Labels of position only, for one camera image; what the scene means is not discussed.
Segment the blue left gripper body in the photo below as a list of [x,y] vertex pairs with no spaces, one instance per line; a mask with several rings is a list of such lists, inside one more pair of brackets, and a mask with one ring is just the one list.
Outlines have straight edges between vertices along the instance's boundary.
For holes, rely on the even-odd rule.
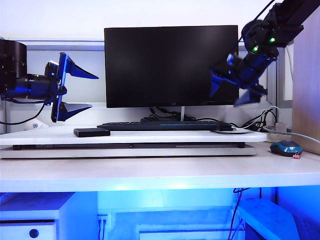
[[50,61],[48,63],[48,77],[50,79],[50,97],[52,101],[51,120],[56,123],[59,121],[59,107],[62,97],[67,93],[65,87],[67,54],[61,52],[59,63]]

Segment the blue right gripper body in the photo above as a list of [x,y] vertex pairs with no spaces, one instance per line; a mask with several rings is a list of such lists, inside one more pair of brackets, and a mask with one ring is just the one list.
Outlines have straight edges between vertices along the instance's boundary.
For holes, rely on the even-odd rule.
[[259,78],[268,67],[268,59],[262,53],[247,53],[244,58],[229,54],[225,62],[212,68],[212,75],[221,76],[240,89],[254,90],[267,95],[268,90],[259,84]]

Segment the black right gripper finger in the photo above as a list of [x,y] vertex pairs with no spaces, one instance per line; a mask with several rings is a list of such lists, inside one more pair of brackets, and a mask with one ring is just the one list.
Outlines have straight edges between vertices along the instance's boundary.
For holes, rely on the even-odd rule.
[[210,90],[210,94],[209,96],[212,98],[216,92],[219,90],[220,88],[220,85],[222,83],[222,81],[224,80],[223,77],[219,76],[219,75],[215,75],[213,74],[211,79],[210,79],[210,82],[211,82],[211,90]]
[[241,106],[246,104],[254,104],[260,102],[260,94],[252,89],[247,90],[240,98],[236,100],[234,106]]

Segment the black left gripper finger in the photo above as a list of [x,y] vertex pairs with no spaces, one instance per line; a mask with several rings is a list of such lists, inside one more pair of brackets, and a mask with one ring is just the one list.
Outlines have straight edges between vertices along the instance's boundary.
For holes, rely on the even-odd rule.
[[98,76],[76,65],[70,57],[66,59],[65,72],[69,73],[73,77],[79,77],[79,78],[85,78],[85,79],[99,79]]
[[86,103],[66,103],[61,102],[59,106],[59,121],[66,121],[74,115],[92,108],[91,104]]

